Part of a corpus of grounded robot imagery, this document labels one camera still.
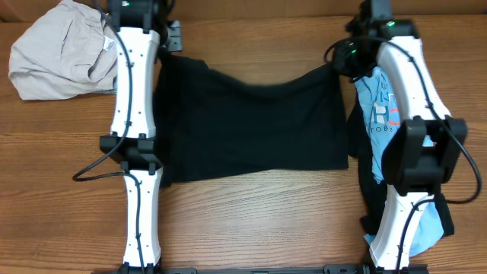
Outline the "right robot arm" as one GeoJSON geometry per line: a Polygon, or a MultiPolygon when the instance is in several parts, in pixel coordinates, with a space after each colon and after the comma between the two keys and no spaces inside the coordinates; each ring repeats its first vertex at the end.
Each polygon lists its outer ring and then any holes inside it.
{"type": "Polygon", "coordinates": [[[389,1],[363,1],[346,25],[350,37],[327,52],[333,68],[357,81],[374,67],[383,69],[398,106],[400,127],[382,156],[388,185],[384,213],[359,273],[426,273],[412,266],[409,250],[425,206],[440,194],[454,171],[467,135],[435,89],[425,64],[422,41],[411,20],[396,20],[389,1]]]}

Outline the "black t-shirt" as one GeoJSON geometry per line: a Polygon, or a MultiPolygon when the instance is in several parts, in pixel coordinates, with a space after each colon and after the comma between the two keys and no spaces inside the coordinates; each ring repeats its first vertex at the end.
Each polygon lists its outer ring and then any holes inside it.
{"type": "Polygon", "coordinates": [[[159,52],[153,96],[162,185],[348,163],[339,77],[322,65],[293,81],[245,84],[200,59],[159,52]]]}

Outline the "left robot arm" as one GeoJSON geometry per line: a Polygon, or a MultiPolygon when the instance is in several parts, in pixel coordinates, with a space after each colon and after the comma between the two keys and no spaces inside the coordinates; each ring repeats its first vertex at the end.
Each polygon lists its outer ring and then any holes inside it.
{"type": "Polygon", "coordinates": [[[152,99],[157,52],[170,38],[172,4],[111,1],[116,35],[116,109],[100,149],[121,166],[127,195],[127,238],[120,273],[160,273],[158,194],[163,165],[155,154],[152,99]]]}

